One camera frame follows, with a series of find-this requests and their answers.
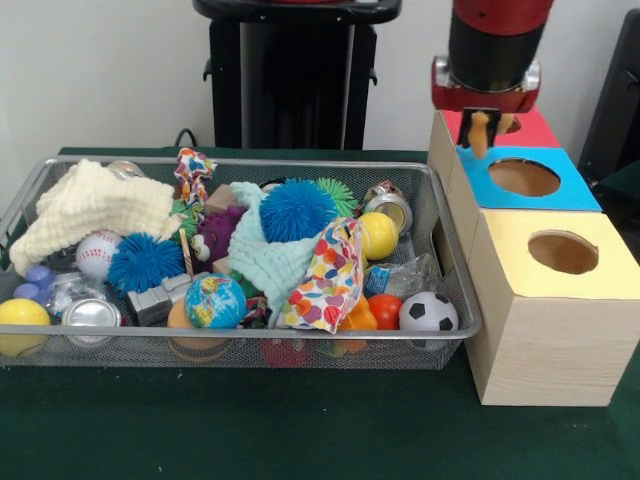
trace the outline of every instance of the baseball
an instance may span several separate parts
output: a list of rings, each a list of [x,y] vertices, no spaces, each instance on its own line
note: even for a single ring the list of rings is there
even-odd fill
[[[96,280],[106,281],[111,259],[118,252],[121,241],[119,235],[107,230],[93,232],[76,249],[78,269]]]

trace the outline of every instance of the green spiky ball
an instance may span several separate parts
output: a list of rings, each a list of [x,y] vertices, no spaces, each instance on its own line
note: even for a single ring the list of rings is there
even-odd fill
[[[194,212],[185,205],[182,200],[174,200],[171,206],[172,215],[182,215],[182,228],[184,233],[187,234],[187,240],[191,240],[196,233],[198,233],[198,220]],[[171,237],[174,241],[180,243],[180,233],[176,232]]]
[[[341,217],[353,217],[358,202],[349,187],[335,178],[319,178],[316,184],[331,195]]]

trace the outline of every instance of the orange toy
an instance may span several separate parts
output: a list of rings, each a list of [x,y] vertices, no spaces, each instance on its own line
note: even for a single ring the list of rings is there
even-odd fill
[[[360,297],[358,303],[351,313],[347,315],[340,325],[338,326],[338,330],[377,330],[378,329],[378,321],[376,317],[373,316],[371,310],[369,309],[369,302],[364,295]]]
[[[400,307],[402,300],[386,293],[374,295],[369,299],[369,309],[378,321],[378,330],[400,329]]]

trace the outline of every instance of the light blue cloth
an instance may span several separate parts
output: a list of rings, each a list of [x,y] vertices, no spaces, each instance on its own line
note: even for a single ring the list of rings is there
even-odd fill
[[[255,183],[232,183],[237,203],[247,207],[231,236],[229,265],[264,292],[275,325],[284,302],[298,286],[311,263],[321,233],[296,242],[268,243],[260,224],[260,202],[266,194]]]

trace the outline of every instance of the plastic bag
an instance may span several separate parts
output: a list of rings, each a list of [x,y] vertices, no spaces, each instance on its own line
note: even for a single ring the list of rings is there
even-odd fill
[[[61,317],[65,309],[76,300],[107,299],[102,282],[79,272],[58,275],[51,284],[50,293],[45,307],[56,317]]]
[[[434,258],[425,253],[404,265],[383,263],[365,272],[364,294],[367,298],[387,293],[402,300],[416,293],[433,291],[439,282]]]

